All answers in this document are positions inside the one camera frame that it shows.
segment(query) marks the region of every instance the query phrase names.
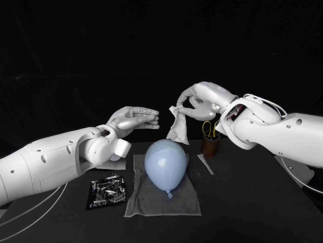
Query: gray towel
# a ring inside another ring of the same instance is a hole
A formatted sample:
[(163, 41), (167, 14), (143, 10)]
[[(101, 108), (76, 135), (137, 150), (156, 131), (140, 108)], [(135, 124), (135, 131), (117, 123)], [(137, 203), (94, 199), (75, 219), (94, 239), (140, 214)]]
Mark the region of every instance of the gray towel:
[(144, 169), (144, 154), (134, 155), (134, 192), (128, 199), (124, 217), (189, 215), (200, 216), (199, 200), (187, 173), (172, 190), (172, 198), (153, 184)]

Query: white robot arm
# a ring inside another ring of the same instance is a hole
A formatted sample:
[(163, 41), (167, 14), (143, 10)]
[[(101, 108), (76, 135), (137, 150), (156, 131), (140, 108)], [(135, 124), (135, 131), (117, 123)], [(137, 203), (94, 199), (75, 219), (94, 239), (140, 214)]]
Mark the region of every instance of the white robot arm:
[(134, 129), (159, 129), (159, 112), (125, 106), (108, 123), (39, 139), (0, 159), (0, 206), (56, 189), (108, 160), (125, 157)]
[(287, 114), (268, 100), (251, 94), (238, 98), (209, 82), (200, 82), (183, 91), (177, 106), (187, 98), (195, 109), (182, 108), (179, 112), (202, 121), (213, 119), (219, 113), (216, 131), (242, 149), (249, 150), (259, 144), (272, 154), (323, 168), (321, 116)]

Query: brown cup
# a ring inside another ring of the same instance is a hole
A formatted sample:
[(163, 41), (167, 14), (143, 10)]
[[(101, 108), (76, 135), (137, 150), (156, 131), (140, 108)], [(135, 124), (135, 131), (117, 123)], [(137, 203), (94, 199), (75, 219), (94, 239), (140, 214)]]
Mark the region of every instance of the brown cup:
[(216, 152), (218, 152), (218, 145), (219, 145), (219, 139), (221, 139), (221, 136), (219, 136), (219, 132), (216, 131), (215, 133), (215, 138), (213, 139), (209, 139), (203, 134), (203, 142), (202, 142), (202, 154), (203, 156), (206, 157), (213, 157)]

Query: black table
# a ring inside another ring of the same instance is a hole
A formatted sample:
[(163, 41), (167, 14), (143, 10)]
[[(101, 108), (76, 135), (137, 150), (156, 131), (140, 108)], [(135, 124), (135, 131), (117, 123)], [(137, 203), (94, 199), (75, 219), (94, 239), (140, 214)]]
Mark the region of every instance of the black table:
[[(151, 143), (134, 143), (125, 171), (88, 171), (68, 183), (62, 197), (40, 221), (4, 242), (323, 242), (323, 214), (285, 173), (270, 152), (221, 140), (208, 163), (197, 158), (200, 140), (182, 145), (189, 153), (187, 174), (202, 216), (140, 215), (123, 217), (127, 202), (85, 211), (89, 181), (121, 174), (127, 198), (134, 190), (133, 155), (144, 154)], [(52, 193), (16, 200), (0, 222), (33, 207)], [(53, 196), (27, 215), (0, 228), (0, 239), (22, 230), (43, 214)]]

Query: balloon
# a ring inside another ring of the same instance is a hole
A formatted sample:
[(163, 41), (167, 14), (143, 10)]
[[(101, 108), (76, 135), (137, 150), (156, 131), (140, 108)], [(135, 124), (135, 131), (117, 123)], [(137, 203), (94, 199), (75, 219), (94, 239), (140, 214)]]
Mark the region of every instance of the balloon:
[(169, 198), (183, 179), (186, 165), (184, 151), (176, 142), (161, 139), (150, 145), (144, 158), (146, 172), (159, 189), (169, 193)]

